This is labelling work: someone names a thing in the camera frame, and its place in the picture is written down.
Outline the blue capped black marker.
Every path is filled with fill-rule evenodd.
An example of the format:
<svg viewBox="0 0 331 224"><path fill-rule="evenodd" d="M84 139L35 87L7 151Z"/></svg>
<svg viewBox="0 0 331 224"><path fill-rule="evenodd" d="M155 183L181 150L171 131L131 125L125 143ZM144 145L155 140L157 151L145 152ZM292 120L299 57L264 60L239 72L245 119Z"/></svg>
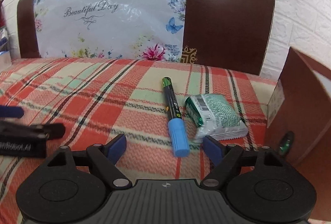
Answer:
<svg viewBox="0 0 331 224"><path fill-rule="evenodd" d="M180 107L173 90L170 77L162 79L163 93L165 97L165 110L168 115L168 132L172 142L173 155L178 158L187 157L190 154L190 147L182 119Z"/></svg>

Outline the green white tissue pack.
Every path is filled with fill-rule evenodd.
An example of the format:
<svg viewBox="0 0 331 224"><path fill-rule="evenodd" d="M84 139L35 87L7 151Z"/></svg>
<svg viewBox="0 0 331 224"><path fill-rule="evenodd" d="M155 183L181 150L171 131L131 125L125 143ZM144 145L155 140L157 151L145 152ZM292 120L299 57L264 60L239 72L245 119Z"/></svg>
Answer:
<svg viewBox="0 0 331 224"><path fill-rule="evenodd" d="M198 94L185 100L186 113L197 127L193 141L202 143L205 136L215 140L242 138L248 128L221 94Z"/></svg>

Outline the brown cardboard box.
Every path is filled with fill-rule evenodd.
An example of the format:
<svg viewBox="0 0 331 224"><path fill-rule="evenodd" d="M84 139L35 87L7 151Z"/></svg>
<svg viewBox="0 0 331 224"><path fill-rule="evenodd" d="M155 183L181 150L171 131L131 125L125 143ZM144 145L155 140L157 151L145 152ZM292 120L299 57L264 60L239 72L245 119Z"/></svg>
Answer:
<svg viewBox="0 0 331 224"><path fill-rule="evenodd" d="M330 69L291 47L268 103L264 144L317 191L311 218L330 221Z"/></svg>

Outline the floral plastic bag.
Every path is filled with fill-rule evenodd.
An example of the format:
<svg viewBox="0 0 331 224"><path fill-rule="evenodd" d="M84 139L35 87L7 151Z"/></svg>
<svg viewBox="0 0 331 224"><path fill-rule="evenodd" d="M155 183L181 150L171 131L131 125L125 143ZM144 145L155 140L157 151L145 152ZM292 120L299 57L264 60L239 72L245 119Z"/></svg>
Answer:
<svg viewBox="0 0 331 224"><path fill-rule="evenodd" d="M186 0L34 0L43 58L178 62Z"/></svg>

